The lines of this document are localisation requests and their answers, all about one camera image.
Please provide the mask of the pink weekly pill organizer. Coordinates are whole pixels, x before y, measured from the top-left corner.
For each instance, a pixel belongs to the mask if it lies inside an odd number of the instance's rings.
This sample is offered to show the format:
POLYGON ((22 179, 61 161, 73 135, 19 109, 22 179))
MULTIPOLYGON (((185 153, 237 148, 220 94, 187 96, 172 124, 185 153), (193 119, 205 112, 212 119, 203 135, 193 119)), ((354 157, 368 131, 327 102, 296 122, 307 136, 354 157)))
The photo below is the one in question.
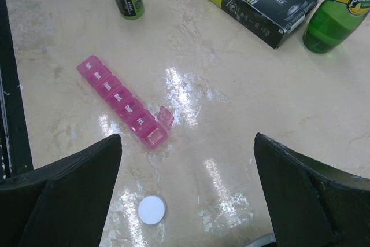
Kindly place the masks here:
POLYGON ((89 56, 76 69, 148 149, 167 139, 174 116, 164 106, 154 116, 97 56, 89 56))

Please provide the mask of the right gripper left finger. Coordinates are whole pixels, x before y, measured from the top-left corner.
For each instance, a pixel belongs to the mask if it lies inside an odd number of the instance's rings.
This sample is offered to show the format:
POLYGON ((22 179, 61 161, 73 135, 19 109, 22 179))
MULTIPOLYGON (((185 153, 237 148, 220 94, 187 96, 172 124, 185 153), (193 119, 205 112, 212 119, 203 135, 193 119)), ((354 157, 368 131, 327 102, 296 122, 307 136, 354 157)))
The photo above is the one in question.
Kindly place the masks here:
POLYGON ((99 246, 122 155, 118 134, 1 181, 1 246, 99 246))

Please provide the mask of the white bottle cap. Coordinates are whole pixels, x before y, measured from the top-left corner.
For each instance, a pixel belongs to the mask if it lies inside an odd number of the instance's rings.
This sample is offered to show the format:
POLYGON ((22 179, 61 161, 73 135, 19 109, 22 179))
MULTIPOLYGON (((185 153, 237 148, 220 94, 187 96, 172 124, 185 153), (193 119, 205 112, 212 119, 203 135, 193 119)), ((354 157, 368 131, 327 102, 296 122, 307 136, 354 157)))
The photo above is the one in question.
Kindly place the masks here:
POLYGON ((145 197, 138 206, 138 216, 147 225, 158 224, 165 216, 165 201, 157 195, 145 197))

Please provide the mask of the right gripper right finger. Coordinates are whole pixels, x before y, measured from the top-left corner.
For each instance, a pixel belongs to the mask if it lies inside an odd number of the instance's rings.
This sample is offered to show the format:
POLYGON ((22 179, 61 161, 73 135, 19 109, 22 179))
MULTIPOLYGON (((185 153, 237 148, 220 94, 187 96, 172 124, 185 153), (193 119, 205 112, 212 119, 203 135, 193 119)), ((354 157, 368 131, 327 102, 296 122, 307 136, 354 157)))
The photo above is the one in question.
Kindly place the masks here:
POLYGON ((278 246, 369 246, 369 179, 261 133, 254 157, 278 246))

